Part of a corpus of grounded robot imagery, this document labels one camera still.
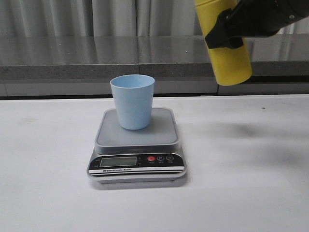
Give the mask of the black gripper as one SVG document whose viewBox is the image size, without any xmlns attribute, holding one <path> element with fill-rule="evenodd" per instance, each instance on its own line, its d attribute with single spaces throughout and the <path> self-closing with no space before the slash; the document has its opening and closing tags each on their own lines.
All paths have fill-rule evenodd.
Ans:
<svg viewBox="0 0 309 232">
<path fill-rule="evenodd" d="M 219 13 L 205 41 L 209 49 L 237 49 L 244 45 L 241 37 L 269 37 L 308 16 L 308 0 L 241 0 Z"/>
</svg>

